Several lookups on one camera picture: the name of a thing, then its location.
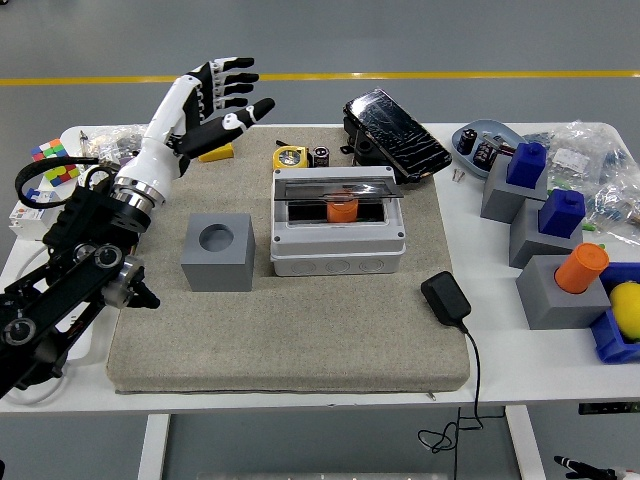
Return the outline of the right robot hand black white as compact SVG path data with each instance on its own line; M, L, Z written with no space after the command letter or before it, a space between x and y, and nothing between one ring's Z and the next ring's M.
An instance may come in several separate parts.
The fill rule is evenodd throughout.
M639 473L628 469L597 468L592 465L556 455L554 461L567 468L567 479L592 479L592 480L631 480L638 479Z

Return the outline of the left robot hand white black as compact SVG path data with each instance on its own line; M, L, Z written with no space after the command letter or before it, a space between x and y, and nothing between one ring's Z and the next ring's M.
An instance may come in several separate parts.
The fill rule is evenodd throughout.
M139 154L117 174L114 193L158 206L191 159L232 142L263 119L274 100L250 105L242 96L259 80L247 71L253 64L250 57L214 59L178 77L149 122Z

